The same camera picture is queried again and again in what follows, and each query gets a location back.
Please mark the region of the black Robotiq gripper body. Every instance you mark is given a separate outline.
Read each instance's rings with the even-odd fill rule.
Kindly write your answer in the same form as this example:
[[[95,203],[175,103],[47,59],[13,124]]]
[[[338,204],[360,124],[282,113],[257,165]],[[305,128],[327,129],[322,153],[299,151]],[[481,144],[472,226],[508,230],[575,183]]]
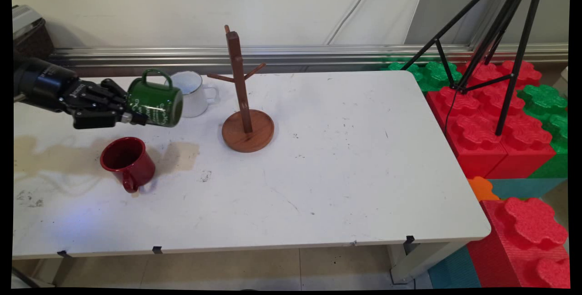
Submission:
[[[75,114],[75,111],[107,111],[108,90],[95,82],[79,78],[56,78],[55,113]]]

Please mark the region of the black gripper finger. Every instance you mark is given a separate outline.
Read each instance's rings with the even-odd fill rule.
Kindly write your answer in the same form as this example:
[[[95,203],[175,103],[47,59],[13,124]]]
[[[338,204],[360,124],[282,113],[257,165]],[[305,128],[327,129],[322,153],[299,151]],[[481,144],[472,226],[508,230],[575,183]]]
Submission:
[[[100,82],[97,88],[97,102],[99,106],[126,106],[128,93],[111,78],[106,78]]]
[[[76,109],[73,111],[73,127],[75,129],[104,129],[114,127],[117,123],[131,125],[146,125],[148,116],[124,107],[104,110]]]

